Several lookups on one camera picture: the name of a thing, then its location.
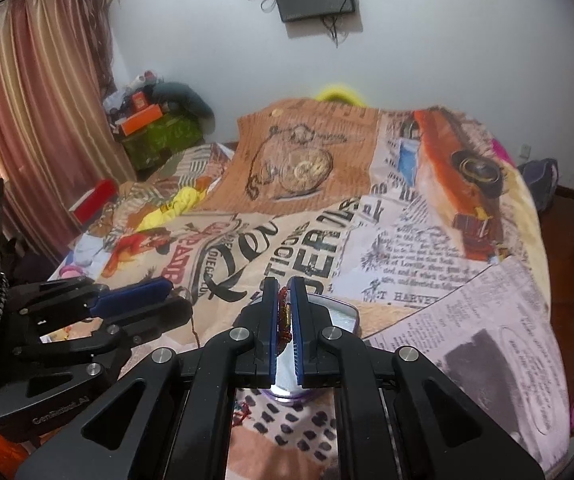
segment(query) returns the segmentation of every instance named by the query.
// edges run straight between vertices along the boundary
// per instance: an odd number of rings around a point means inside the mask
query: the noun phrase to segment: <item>orange box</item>
[[[149,105],[144,110],[136,112],[134,115],[125,119],[124,123],[120,124],[122,132],[129,136],[139,129],[147,126],[149,123],[154,122],[156,119],[160,119],[163,116],[163,111],[160,109],[160,105]]]

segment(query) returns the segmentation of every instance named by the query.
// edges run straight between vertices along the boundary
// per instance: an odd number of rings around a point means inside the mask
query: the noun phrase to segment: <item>cable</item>
[[[265,3],[268,1],[269,0],[263,0],[262,2],[260,2],[260,9],[266,14],[269,14],[270,12],[272,12],[272,10],[276,8],[276,0],[273,0],[272,5],[269,8],[265,7]]]
[[[338,48],[338,45],[339,45],[338,29],[337,29],[336,23],[340,19],[340,25],[339,26],[342,26],[342,24],[343,24],[342,12],[343,12],[343,8],[345,7],[346,3],[347,3],[347,0],[343,0],[343,4],[340,6],[340,9],[338,9],[338,12],[336,14],[328,14],[326,16],[320,17],[320,22],[327,29],[327,33],[330,36],[331,40],[336,45],[336,48]],[[345,41],[346,39],[347,39],[347,34],[345,34],[343,41]]]

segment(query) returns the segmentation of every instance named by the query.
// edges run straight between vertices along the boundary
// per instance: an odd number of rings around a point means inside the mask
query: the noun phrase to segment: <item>yellow cloth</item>
[[[365,101],[356,92],[343,85],[329,85],[315,99],[316,101],[341,101],[361,108],[367,107]]]
[[[171,202],[161,205],[160,208],[145,216],[136,231],[153,229],[154,227],[169,222],[171,219],[193,208],[198,202],[205,198],[206,194],[206,190],[198,191],[193,189],[193,187],[183,187],[176,193],[176,196],[173,197]]]

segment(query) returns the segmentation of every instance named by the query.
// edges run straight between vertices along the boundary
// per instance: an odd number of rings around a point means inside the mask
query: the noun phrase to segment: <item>black cable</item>
[[[347,0],[343,0],[343,3],[340,6],[340,9],[338,9],[338,12],[336,14],[327,14],[326,16],[320,17],[321,23],[327,29],[327,32],[329,33],[331,40],[336,45],[336,48],[338,48],[338,30],[336,28],[336,22],[340,18],[346,3]],[[327,23],[328,18],[331,18],[332,20],[331,25]]]
[[[269,0],[263,0],[262,2],[260,2],[260,9],[266,14],[269,14],[270,12],[272,12],[276,8],[276,0],[273,0],[271,6],[266,8],[265,4],[268,1]]]

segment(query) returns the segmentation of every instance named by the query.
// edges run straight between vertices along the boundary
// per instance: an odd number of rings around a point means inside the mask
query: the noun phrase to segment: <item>gripper logo text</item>
[[[74,408],[77,408],[78,406],[80,406],[81,404],[84,404],[86,402],[89,402],[89,397],[82,396],[78,400],[72,400],[71,403],[68,404],[67,406],[62,406],[61,408],[58,408],[57,410],[52,410],[51,412],[47,413],[46,415],[37,416],[36,418],[33,418],[32,422],[36,425],[42,424],[43,422],[47,422],[48,420],[51,420],[55,416],[59,416],[59,415],[62,415],[63,413],[67,413],[69,410],[73,410]]]

